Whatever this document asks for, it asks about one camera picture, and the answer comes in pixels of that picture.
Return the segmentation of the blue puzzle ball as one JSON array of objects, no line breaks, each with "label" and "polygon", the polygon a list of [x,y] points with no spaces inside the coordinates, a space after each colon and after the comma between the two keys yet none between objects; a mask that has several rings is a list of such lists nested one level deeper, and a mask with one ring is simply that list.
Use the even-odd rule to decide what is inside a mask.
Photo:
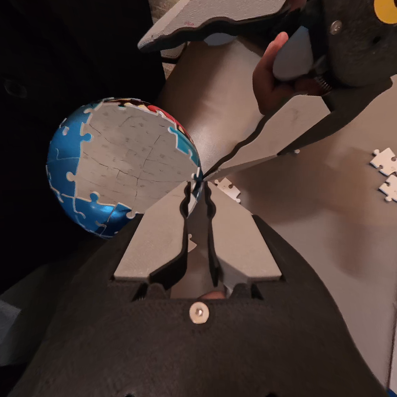
[{"label": "blue puzzle ball", "polygon": [[49,145],[49,185],[72,221],[111,239],[201,169],[196,146],[166,111],[135,98],[79,107]]}]

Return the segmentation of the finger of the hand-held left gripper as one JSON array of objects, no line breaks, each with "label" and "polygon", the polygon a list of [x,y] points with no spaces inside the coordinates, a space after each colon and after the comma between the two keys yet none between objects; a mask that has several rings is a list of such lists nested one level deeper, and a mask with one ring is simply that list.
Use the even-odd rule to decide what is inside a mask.
[{"label": "finger of the hand-held left gripper", "polygon": [[264,116],[254,132],[207,171],[203,180],[227,176],[277,157],[289,144],[330,114],[321,96],[291,97],[272,116]]},{"label": "finger of the hand-held left gripper", "polygon": [[142,52],[203,41],[212,34],[239,36],[274,26],[289,11],[285,0],[181,0],[140,39]]}]

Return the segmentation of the person's left hand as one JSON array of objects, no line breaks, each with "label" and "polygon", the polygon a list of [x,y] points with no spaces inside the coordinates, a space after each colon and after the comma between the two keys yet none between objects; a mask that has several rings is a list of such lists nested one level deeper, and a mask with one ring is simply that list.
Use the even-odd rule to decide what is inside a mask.
[{"label": "person's left hand", "polygon": [[273,64],[277,53],[288,39],[286,32],[280,32],[267,46],[252,74],[253,92],[262,115],[277,111],[296,93],[314,96],[325,93],[323,87],[311,78],[304,77],[289,83],[276,83]]}]

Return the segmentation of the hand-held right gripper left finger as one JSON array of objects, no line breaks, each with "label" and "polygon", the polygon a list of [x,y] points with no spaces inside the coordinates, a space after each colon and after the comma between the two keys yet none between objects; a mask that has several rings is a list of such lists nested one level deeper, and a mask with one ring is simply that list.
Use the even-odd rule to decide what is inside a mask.
[{"label": "hand-held right gripper left finger", "polygon": [[191,183],[182,182],[143,215],[114,272],[116,281],[161,284],[169,290],[187,270]]}]

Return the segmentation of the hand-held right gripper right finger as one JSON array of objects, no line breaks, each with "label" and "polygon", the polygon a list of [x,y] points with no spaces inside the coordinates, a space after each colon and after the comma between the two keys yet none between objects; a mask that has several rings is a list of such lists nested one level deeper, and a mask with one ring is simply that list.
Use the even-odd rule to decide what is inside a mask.
[{"label": "hand-held right gripper right finger", "polygon": [[250,211],[213,183],[206,182],[208,260],[211,280],[218,286],[275,281],[281,271]]}]

